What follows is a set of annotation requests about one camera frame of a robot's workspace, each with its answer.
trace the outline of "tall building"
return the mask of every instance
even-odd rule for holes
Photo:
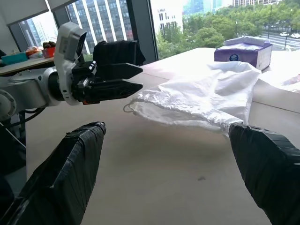
[[[100,41],[132,40],[126,0],[78,0],[67,6],[70,20],[87,31],[86,53]]]
[[[156,34],[160,31],[164,32],[165,26],[177,25],[182,30],[183,4],[181,1],[151,0],[151,10]]]
[[[93,53],[101,41],[133,40],[126,0],[78,0],[67,7],[69,18],[87,31],[83,53]],[[29,46],[56,41],[57,27],[51,12],[19,23]]]
[[[212,0],[212,8],[220,8],[222,6],[222,0]]]
[[[42,46],[44,41],[56,41],[58,30],[51,12],[19,23],[29,46]]]
[[[277,2],[279,2],[279,0],[257,0],[258,4],[264,4],[264,5],[277,3]]]
[[[157,15],[153,15],[153,17],[157,18],[156,20],[154,20],[156,33],[158,33],[159,31],[164,33],[165,26],[178,26],[182,30],[182,12],[180,12],[179,10],[168,10],[166,8],[162,8],[157,10]]]
[[[213,10],[212,0],[203,0],[203,12],[211,12]]]
[[[183,6],[183,14],[185,15],[202,12],[204,12],[203,0],[189,0]]]
[[[277,3],[280,0],[233,0],[233,6],[247,6],[247,5],[255,5],[255,4],[273,4]]]

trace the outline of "red container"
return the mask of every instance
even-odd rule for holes
[[[54,52],[55,52],[55,47],[46,48],[46,49],[42,50],[42,53],[43,53],[43,56],[45,57],[45,59],[52,58],[54,56]]]

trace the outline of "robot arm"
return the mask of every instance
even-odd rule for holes
[[[97,104],[126,98],[143,85],[125,79],[143,70],[121,63],[97,66],[80,61],[86,32],[75,23],[60,26],[55,48],[55,67],[22,71],[0,77],[0,121],[26,109],[58,105]]]

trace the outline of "building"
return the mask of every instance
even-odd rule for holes
[[[202,12],[204,12],[203,0],[189,0],[186,5],[183,6],[184,15]]]
[[[70,20],[87,31],[86,53],[101,41],[132,40],[126,0],[78,0],[67,6]]]
[[[222,7],[222,0],[212,0],[212,8],[220,8]]]
[[[273,4],[279,2],[279,0],[256,0],[258,4]]]
[[[255,4],[273,4],[277,3],[280,0],[233,0],[233,6],[248,6],[248,5],[255,5]]]
[[[159,23],[154,23],[156,33],[158,33],[158,31],[161,31],[163,33],[165,26],[178,26],[182,30],[182,12],[180,12],[179,10],[167,10],[165,8],[159,9],[157,12]]]
[[[19,24],[29,46],[42,46],[44,41],[56,41],[58,30],[51,12],[22,21]]]

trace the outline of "white wall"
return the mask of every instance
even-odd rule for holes
[[[13,50],[19,51],[13,36],[6,26],[3,17],[0,13],[0,49],[6,54],[10,54]]]

